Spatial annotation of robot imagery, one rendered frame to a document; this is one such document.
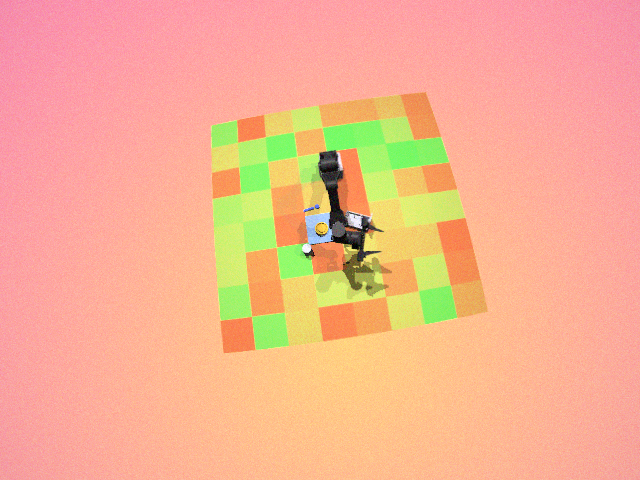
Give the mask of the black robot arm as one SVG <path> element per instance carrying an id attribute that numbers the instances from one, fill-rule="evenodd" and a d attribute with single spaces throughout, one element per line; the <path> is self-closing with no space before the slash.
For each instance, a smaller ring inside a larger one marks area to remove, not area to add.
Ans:
<path id="1" fill-rule="evenodd" d="M 332 235 L 331 240 L 334 243 L 346 244 L 346 235 L 347 231 L 345 227 L 347 227 L 348 219 L 344 216 L 344 212 L 340 209 L 339 197 L 338 197 L 338 179 L 340 177 L 340 166 L 339 166 L 339 155 L 336 150 L 326 151 L 319 153 L 319 175 L 320 178 L 325 182 L 326 190 L 328 190 L 328 196 L 330 201 L 331 211 L 329 213 L 330 219 L 329 221 L 329 229 L 331 229 Z M 326 181 L 321 173 L 329 173 L 338 171 L 336 180 Z"/>

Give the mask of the light blue flat mat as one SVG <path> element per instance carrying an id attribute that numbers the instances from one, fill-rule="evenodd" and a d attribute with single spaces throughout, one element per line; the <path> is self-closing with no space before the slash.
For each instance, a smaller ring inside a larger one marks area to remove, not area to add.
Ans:
<path id="1" fill-rule="evenodd" d="M 329 221 L 328 221 L 328 219 L 330 219 L 329 213 L 305 216 L 309 245 L 332 241 L 331 240 L 332 232 L 331 232 L 331 229 L 329 229 Z M 324 235 L 319 235 L 315 231 L 315 226 L 319 222 L 324 222 L 328 225 L 328 231 Z"/>

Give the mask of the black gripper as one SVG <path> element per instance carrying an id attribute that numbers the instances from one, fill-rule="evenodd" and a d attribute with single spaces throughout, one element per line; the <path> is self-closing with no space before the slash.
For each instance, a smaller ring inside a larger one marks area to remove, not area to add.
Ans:
<path id="1" fill-rule="evenodd" d="M 379 232 L 384 232 L 374 227 L 373 225 L 371 225 L 370 221 L 369 222 L 368 221 L 369 221 L 369 217 L 363 217 L 361 222 L 362 232 L 347 231 L 347 235 L 346 235 L 346 244 L 360 246 L 360 251 L 358 252 L 358 255 L 357 255 L 357 261 L 359 262 L 364 262 L 364 258 L 366 258 L 366 256 L 368 255 L 382 252 L 382 251 L 364 252 L 366 228 L 379 231 Z M 361 238 L 362 234 L 363 234 L 363 238 Z M 361 244 L 361 241 L 362 241 L 362 244 Z"/>

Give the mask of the dark grey dish rack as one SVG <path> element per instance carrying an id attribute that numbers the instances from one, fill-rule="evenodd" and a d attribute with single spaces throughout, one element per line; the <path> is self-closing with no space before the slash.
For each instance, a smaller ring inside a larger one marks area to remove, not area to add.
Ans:
<path id="1" fill-rule="evenodd" d="M 373 216 L 373 213 L 371 214 L 371 217 L 370 217 L 367 215 L 363 215 L 363 214 L 359 214 L 359 213 L 355 213 L 347 210 L 346 218 L 348 219 L 348 224 L 349 224 L 347 226 L 362 230 L 362 226 L 361 226 L 362 218 L 369 217 L 369 221 L 371 224 L 372 216 Z"/>

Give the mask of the yellow round plate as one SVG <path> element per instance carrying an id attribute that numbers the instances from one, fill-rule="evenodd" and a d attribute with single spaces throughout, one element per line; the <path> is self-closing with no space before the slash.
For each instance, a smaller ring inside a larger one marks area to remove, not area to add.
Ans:
<path id="1" fill-rule="evenodd" d="M 319 235 L 324 235 L 328 231 L 328 225 L 326 223 L 324 223 L 324 222 L 319 222 L 315 226 L 315 231 Z"/>

